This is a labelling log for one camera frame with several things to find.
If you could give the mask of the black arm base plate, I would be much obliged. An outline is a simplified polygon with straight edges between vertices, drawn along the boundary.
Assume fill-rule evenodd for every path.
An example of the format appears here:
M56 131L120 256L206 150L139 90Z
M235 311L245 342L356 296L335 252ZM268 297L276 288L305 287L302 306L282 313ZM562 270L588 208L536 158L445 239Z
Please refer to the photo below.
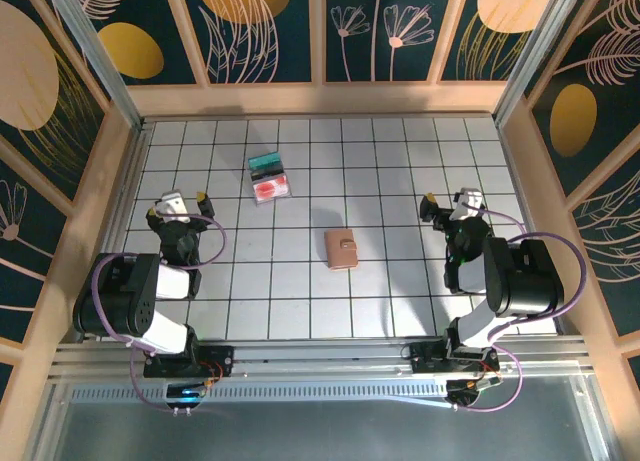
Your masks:
M450 340L420 341L409 344L409 357L414 374L479 373L500 370L494 348L455 346Z
M221 378L229 377L233 368L232 346L199 346L180 354L150 357L143 368L144 378Z

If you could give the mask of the grey metal plate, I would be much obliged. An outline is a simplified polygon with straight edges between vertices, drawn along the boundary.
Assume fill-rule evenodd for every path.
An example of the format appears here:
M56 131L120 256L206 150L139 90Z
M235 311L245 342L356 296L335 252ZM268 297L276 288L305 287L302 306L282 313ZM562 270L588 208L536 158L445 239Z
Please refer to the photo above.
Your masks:
M394 402L231 403L174 418L74 404L47 461L595 461L574 409L497 414Z

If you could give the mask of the black controller board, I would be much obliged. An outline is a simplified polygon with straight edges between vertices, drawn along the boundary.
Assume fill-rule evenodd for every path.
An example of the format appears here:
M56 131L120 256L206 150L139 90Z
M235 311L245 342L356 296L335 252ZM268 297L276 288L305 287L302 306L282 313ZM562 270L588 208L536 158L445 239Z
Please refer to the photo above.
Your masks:
M175 415L190 416L209 391L205 382L177 382L165 385L164 401Z
M497 376L482 379L448 380L445 400L458 408L471 408L483 391L501 383L502 379Z

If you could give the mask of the plain teal card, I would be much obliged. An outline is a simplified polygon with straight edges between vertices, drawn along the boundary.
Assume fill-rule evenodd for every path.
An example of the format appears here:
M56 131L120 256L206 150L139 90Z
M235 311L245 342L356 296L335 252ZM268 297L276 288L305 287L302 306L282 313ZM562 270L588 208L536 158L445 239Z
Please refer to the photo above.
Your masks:
M251 171L271 169L280 164L281 157L278 152L270 152L248 159L248 167Z

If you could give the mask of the aluminium corner post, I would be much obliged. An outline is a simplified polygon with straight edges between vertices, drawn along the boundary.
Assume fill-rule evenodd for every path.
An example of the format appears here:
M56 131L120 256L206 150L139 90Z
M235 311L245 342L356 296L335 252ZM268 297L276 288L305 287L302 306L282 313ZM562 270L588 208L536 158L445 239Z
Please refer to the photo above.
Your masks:
M537 26L518 57L505 91L496 106L493 120L498 132L504 128L576 2L577 0L549 0Z
M139 134L142 130L143 118L135 107L120 73L115 69L104 45L99 40L93 24L84 14L79 1L52 0L52 2L59 8L59 12L74 38L85 50L89 63L107 88L112 101L134 132Z

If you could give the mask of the pink leather card holder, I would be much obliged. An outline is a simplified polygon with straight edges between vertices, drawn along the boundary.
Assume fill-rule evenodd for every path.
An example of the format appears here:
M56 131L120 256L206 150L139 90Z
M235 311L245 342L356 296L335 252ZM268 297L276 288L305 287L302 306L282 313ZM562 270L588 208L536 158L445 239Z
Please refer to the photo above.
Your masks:
M327 264L331 271L358 266L357 244L351 229L329 229L324 233Z

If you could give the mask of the aluminium frame rail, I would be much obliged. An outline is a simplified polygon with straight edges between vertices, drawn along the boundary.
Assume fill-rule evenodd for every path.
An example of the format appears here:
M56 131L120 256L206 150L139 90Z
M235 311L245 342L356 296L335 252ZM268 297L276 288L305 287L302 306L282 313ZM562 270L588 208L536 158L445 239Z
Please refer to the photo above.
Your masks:
M296 341L233 341L229 382L395 380L412 378L410 339L349 338ZM526 377L593 375L580 336L507 335L498 345L515 355ZM131 350L116 342L61 344L47 381L124 382Z

